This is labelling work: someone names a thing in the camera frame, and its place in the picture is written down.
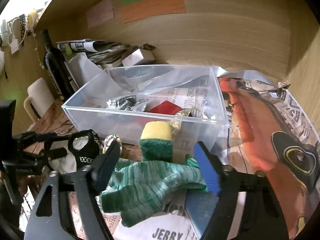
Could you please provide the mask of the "small white card box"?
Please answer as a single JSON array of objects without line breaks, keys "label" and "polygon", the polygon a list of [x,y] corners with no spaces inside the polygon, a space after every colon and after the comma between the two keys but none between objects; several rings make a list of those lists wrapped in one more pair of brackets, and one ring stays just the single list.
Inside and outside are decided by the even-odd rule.
[{"label": "small white card box", "polygon": [[153,53],[145,49],[137,49],[122,61],[124,67],[143,65],[155,61]]}]

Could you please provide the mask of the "rolled newspaper stack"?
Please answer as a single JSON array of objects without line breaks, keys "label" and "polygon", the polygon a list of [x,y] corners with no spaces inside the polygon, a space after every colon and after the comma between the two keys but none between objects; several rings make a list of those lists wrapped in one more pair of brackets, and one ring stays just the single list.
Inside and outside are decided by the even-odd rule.
[{"label": "rolled newspaper stack", "polygon": [[56,42],[57,48],[65,58],[71,61],[76,55],[88,58],[100,68],[114,68],[122,65],[124,54],[130,49],[129,44],[104,40],[70,40]]}]

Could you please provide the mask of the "colourful patterned cloth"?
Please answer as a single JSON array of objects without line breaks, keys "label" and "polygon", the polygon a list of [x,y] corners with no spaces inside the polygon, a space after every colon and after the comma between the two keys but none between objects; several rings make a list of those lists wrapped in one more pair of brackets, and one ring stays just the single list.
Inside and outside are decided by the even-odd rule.
[{"label": "colourful patterned cloth", "polygon": [[121,142],[121,139],[119,136],[117,135],[108,135],[104,140],[103,140],[103,143],[102,143],[102,154],[105,154],[108,150],[108,148],[111,146],[111,144],[116,141],[118,144],[119,144],[119,147],[120,147],[120,153],[122,153],[122,149],[123,149],[123,145],[122,145],[122,142]]}]

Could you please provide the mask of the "cream plastic jug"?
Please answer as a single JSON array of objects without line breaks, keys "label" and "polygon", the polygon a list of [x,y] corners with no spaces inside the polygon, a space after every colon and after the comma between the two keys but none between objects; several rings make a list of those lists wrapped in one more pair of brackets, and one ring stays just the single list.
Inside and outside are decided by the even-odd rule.
[{"label": "cream plastic jug", "polygon": [[27,88],[28,96],[23,107],[33,124],[41,119],[55,99],[44,78],[39,78]]}]

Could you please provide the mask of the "dark wine bottle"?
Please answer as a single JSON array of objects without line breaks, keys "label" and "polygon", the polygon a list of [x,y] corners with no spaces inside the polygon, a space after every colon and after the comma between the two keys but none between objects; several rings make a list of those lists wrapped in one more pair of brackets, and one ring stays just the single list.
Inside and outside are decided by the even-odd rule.
[{"label": "dark wine bottle", "polygon": [[73,79],[67,69],[65,58],[62,52],[53,46],[47,29],[41,31],[41,40],[45,49],[44,66],[50,73],[59,97],[65,102],[75,93],[72,86]]}]

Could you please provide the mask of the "orange paper note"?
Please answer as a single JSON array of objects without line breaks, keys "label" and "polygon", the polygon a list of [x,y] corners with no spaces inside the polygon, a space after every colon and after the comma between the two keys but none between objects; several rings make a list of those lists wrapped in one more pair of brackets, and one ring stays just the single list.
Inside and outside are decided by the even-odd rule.
[{"label": "orange paper note", "polygon": [[123,23],[142,20],[152,16],[185,14],[184,0],[142,0],[121,8]]}]

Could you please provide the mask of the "clear plastic storage box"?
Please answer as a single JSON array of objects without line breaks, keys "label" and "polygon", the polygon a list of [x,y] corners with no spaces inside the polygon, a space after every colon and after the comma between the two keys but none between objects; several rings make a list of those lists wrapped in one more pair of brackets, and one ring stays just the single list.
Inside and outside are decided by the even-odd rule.
[{"label": "clear plastic storage box", "polygon": [[[92,129],[100,136],[117,135],[122,142],[138,144],[146,123],[182,121],[173,134],[174,153],[191,153],[197,141],[215,144],[228,117],[213,66],[144,65],[106,70],[106,92],[91,93],[93,79],[62,106],[78,130]],[[170,101],[182,109],[199,107],[209,119],[149,113]]]}]

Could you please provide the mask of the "pink paper note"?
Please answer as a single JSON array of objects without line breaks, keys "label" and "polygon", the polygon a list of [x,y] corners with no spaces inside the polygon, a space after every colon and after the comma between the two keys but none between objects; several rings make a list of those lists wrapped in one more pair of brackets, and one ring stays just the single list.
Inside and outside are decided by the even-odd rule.
[{"label": "pink paper note", "polygon": [[88,28],[93,28],[114,18],[111,0],[102,0],[86,11]]}]

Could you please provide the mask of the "green and yellow sock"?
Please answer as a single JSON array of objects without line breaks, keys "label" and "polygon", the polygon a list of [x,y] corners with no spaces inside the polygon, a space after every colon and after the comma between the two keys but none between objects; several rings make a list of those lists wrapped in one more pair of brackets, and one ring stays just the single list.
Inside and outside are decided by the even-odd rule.
[{"label": "green and yellow sock", "polygon": [[142,161],[120,158],[100,194],[104,213],[119,213],[122,224],[132,227],[161,212],[180,189],[208,190],[197,162],[173,163],[172,133],[165,121],[148,122],[139,146]]}]

